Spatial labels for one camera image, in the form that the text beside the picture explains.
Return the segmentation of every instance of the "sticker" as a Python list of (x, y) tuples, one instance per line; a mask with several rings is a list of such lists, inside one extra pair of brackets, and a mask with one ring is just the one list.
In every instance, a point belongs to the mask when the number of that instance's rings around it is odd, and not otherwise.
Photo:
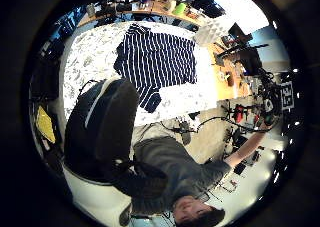
[(292, 82), (282, 83), (281, 85), (281, 105), (282, 110), (294, 108), (294, 96)]

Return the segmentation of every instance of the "white bedsheet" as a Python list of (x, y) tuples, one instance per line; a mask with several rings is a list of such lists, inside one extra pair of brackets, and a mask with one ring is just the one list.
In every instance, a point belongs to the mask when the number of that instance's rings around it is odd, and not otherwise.
[[(113, 69), (117, 59), (116, 48), (133, 22), (122, 22), (91, 29), (73, 42), (66, 62), (63, 83), (65, 116), (68, 119), (76, 104), (79, 90), (88, 80), (108, 79), (118, 74)], [(192, 39), (194, 33), (167, 24), (140, 21), (140, 25), (155, 33), (168, 33)], [(183, 84), (160, 89), (161, 103), (153, 113), (138, 107), (135, 126), (159, 122), (188, 113), (216, 107), (217, 91), (208, 50), (196, 44), (196, 84)]]

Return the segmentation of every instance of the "striped shirt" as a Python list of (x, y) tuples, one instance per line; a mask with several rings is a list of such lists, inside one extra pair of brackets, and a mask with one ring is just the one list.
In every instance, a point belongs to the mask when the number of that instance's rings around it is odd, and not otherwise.
[(191, 40), (132, 24), (117, 48), (114, 68), (135, 85), (140, 106), (152, 113), (161, 102), (161, 87), (196, 83), (194, 46)]

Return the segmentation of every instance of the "desk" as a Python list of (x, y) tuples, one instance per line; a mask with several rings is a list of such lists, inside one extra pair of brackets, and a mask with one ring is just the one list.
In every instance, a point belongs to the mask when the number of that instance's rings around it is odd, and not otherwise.
[[(215, 55), (221, 53), (223, 50), (215, 44), (209, 44), (207, 46), (208, 51), (210, 53), (210, 58), (213, 63), (213, 70), (214, 70), (214, 78), (216, 83), (216, 88), (218, 91), (218, 100), (225, 100), (225, 99), (236, 99), (239, 97), (245, 97), (251, 94), (251, 90), (249, 88), (249, 85), (247, 83), (243, 83), (240, 86), (241, 78), (237, 76), (235, 66), (229, 59), (224, 59), (223, 63), (224, 66), (221, 66), (217, 64), (217, 61), (215, 59)], [(221, 81), (218, 78), (219, 71), (223, 72), (231, 72), (234, 77), (234, 85), (232, 87), (228, 86), (227, 81)]]
[[(167, 16), (167, 17), (172, 17), (172, 18), (176, 18), (179, 20), (183, 20), (183, 21), (187, 21), (191, 24), (197, 25), (197, 26), (201, 26), (204, 22), (203, 19), (204, 18), (199, 18), (199, 19), (192, 19), (188, 16), (186, 16), (184, 13), (180, 16), (178, 15), (174, 15), (171, 12), (168, 12), (164, 9), (165, 6), (165, 1), (164, 0), (151, 0), (149, 2), (149, 5), (144, 8), (144, 9), (140, 9), (139, 8), (139, 3), (133, 3), (132, 4), (132, 9), (131, 11), (124, 11), (121, 12), (123, 14), (155, 14), (155, 15), (162, 15), (162, 16)], [(104, 17), (91, 17), (89, 18), (88, 14), (86, 13), (83, 18), (80, 20), (78, 27), (83, 26), (87, 23), (90, 23), (91, 21), (94, 20), (98, 20), (98, 19), (102, 19)]]
[[(100, 26), (82, 33), (74, 40), (64, 71), (63, 99), (67, 119), (75, 106), (79, 89), (88, 80), (108, 79), (118, 75), (113, 69), (117, 59), (116, 47), (122, 42), (126, 30), (132, 23), (130, 21)], [(194, 36), (194, 32), (177, 26), (144, 21), (140, 21), (139, 24), (151, 28), (152, 32), (156, 33), (174, 34), (187, 39)], [(156, 111), (148, 113), (138, 107), (135, 126), (216, 108), (217, 100), (229, 98), (229, 95), (220, 92), (226, 93), (229, 88), (233, 91), (233, 88), (217, 82), (217, 67), (212, 65), (211, 50), (196, 45), (194, 56), (197, 61), (197, 83), (161, 88), (159, 92), (162, 101)]]

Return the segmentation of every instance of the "man's arm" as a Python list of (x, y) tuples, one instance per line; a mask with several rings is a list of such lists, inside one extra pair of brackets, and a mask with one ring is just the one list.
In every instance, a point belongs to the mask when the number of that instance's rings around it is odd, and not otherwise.
[[(269, 129), (264, 123), (260, 126), (261, 130)], [(243, 159), (251, 155), (258, 147), (266, 133), (254, 133), (236, 152), (224, 159), (231, 168), (235, 168)]]

